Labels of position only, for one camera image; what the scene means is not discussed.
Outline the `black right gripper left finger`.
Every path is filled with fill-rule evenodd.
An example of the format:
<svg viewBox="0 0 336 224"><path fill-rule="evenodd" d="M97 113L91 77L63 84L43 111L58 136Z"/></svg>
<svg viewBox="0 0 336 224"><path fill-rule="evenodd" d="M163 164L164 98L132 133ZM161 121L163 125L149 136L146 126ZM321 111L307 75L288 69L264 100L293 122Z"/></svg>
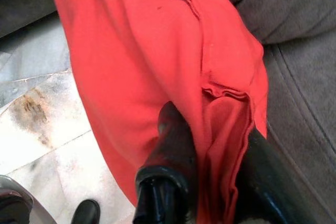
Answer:
<svg viewBox="0 0 336 224"><path fill-rule="evenodd" d="M197 156L191 129L172 102L160 110L159 138L139 168L132 224L196 224Z"/></svg>

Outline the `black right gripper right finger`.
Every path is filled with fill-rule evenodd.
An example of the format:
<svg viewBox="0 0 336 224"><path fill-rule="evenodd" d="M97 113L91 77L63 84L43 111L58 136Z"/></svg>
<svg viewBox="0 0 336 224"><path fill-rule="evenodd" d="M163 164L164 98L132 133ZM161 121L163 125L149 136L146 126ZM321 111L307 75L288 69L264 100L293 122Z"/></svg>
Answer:
<svg viewBox="0 0 336 224"><path fill-rule="evenodd" d="M248 136L236 186L235 224L249 219L270 224L299 224L298 208L291 198L296 194L293 181L276 150L257 129Z"/></svg>

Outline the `red pillow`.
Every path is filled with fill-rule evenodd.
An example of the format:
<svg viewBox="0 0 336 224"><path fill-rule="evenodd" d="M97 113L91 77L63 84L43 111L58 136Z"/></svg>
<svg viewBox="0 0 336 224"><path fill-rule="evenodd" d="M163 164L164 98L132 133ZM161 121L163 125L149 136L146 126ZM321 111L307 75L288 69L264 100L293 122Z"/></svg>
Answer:
<svg viewBox="0 0 336 224"><path fill-rule="evenodd" d="M132 202L172 101L198 160L197 224L233 224L248 134L266 135L263 48L229 0L55 0L92 131Z"/></svg>

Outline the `grey fabric sofa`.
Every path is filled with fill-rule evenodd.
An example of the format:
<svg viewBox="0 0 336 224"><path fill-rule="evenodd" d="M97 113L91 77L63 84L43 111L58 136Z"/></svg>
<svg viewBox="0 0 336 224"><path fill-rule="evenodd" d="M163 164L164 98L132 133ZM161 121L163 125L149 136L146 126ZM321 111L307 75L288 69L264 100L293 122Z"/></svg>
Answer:
<svg viewBox="0 0 336 224"><path fill-rule="evenodd" d="M336 224L336 0L229 0L263 48L266 135L318 224ZM70 224L93 198L131 224L83 106L60 17L0 45L0 174Z"/></svg>

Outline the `black robot foot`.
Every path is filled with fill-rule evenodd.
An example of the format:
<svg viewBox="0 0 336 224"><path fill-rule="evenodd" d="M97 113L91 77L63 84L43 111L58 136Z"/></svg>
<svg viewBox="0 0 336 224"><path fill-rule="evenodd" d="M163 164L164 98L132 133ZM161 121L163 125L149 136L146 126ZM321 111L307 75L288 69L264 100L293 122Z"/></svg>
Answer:
<svg viewBox="0 0 336 224"><path fill-rule="evenodd" d="M93 199L83 200L75 210L70 224L99 224L100 206Z"/></svg>

